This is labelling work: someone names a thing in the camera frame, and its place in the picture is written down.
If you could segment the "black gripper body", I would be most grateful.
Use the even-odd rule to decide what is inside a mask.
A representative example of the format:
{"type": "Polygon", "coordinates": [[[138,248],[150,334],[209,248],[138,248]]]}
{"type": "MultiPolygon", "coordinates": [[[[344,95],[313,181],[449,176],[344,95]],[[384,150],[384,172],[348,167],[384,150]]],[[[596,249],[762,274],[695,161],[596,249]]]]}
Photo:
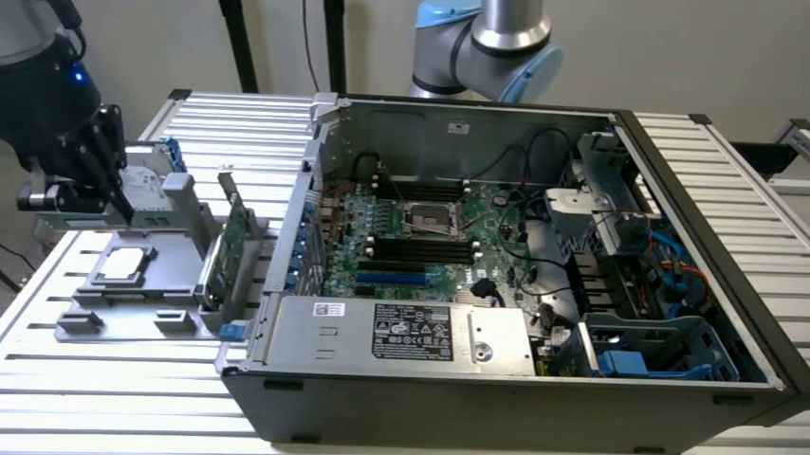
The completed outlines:
{"type": "Polygon", "coordinates": [[[29,170],[82,169],[77,147],[98,122],[100,93],[85,66],[74,61],[69,39],[53,43],[29,59],[1,67],[1,140],[29,170]]]}

